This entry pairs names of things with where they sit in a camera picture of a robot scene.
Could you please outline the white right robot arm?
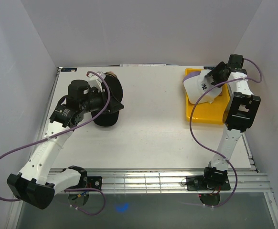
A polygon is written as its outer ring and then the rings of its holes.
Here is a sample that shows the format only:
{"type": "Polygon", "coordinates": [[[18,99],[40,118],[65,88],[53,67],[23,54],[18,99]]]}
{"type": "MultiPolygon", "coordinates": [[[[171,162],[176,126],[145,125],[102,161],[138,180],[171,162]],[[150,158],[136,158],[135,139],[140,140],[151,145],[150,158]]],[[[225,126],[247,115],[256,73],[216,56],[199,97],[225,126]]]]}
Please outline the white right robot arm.
{"type": "Polygon", "coordinates": [[[204,169],[202,184],[206,189],[221,189],[229,184],[230,158],[242,133],[252,126],[261,102],[249,88],[243,63],[242,55],[231,54],[228,63],[221,62],[208,73],[212,85],[220,88],[225,82],[232,95],[223,114],[224,129],[217,153],[204,169]]]}

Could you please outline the lavender baseball cap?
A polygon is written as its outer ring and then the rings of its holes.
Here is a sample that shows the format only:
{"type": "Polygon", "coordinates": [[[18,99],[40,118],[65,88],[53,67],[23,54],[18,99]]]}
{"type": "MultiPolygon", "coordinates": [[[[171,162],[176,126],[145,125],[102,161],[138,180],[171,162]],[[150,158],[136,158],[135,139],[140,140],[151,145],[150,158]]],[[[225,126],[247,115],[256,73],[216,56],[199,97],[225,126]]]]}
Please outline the lavender baseball cap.
{"type": "Polygon", "coordinates": [[[199,76],[201,74],[200,71],[194,71],[194,72],[189,72],[182,80],[182,82],[190,79],[190,78],[193,78],[193,77],[196,77],[196,76],[199,76]]]}

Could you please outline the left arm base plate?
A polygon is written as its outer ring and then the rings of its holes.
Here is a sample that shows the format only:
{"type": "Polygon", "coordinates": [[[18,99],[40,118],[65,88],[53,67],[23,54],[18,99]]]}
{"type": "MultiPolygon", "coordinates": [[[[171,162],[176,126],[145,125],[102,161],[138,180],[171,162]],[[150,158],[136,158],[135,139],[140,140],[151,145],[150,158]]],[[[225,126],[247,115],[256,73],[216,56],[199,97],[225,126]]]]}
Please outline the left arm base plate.
{"type": "Polygon", "coordinates": [[[94,188],[98,190],[102,190],[102,181],[103,178],[101,176],[92,176],[84,178],[86,182],[86,188],[94,188]]]}

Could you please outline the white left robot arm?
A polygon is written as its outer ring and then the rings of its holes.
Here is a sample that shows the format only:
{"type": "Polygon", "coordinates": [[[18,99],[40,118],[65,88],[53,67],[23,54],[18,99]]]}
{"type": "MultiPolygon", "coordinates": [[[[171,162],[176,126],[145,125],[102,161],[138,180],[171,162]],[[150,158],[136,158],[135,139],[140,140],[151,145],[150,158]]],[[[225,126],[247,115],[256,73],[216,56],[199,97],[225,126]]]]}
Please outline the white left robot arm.
{"type": "Polygon", "coordinates": [[[52,177],[48,174],[64,143],[71,136],[86,113],[102,127],[113,126],[124,108],[120,81],[107,75],[100,87],[94,81],[73,80],[67,95],[57,103],[50,116],[43,143],[40,143],[29,161],[18,174],[10,174],[7,184],[17,199],[39,209],[47,208],[54,196],[66,189],[83,190],[87,186],[87,171],[69,166],[52,177]]]}

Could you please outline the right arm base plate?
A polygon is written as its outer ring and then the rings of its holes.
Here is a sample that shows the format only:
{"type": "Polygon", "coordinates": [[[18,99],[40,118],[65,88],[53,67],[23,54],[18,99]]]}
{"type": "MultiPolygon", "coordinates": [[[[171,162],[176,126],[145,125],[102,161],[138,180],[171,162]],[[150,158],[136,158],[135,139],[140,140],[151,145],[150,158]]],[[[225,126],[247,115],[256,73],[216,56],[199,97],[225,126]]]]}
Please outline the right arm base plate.
{"type": "Polygon", "coordinates": [[[220,183],[218,181],[204,179],[203,175],[187,176],[185,185],[188,191],[213,191],[219,188],[228,191],[231,189],[228,178],[226,178],[223,183],[220,183]]]}

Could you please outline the black baseball cap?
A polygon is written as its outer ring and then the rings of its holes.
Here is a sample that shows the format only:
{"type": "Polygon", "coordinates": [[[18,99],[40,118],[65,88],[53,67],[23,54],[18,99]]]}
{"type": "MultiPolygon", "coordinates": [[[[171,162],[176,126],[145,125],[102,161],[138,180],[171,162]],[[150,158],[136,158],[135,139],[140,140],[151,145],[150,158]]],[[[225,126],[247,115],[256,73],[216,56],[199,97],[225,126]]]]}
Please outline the black baseball cap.
{"type": "Polygon", "coordinates": [[[123,89],[122,85],[113,72],[105,72],[104,77],[110,91],[110,101],[106,110],[98,116],[94,123],[101,127],[111,127],[118,121],[119,111],[123,108],[123,89]]]}

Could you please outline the white baseball cap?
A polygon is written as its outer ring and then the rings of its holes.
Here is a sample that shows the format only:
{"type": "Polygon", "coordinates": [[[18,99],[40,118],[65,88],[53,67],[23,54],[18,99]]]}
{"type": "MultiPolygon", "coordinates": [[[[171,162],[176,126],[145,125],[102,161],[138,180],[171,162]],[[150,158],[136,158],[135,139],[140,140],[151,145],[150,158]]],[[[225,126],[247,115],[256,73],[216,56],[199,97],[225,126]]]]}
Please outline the white baseball cap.
{"type": "MultiPolygon", "coordinates": [[[[201,74],[199,76],[190,78],[183,83],[183,86],[186,90],[188,100],[191,104],[195,104],[197,100],[213,87],[211,84],[213,82],[212,77],[205,77],[205,75],[210,70],[200,70],[201,74]]],[[[217,98],[222,93],[221,87],[216,87],[215,89],[209,91],[200,101],[201,103],[212,103],[215,98],[217,98]]]]}

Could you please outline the beige baseball cap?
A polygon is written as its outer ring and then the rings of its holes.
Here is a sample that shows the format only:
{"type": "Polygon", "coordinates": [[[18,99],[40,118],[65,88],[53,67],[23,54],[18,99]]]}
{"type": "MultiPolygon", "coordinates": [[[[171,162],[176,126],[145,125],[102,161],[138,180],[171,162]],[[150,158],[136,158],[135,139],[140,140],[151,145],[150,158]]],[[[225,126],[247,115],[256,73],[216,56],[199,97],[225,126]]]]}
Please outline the beige baseball cap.
{"type": "Polygon", "coordinates": [[[106,72],[105,75],[110,75],[111,77],[115,77],[117,78],[117,75],[114,74],[113,72],[109,71],[109,72],[106,72]]]}

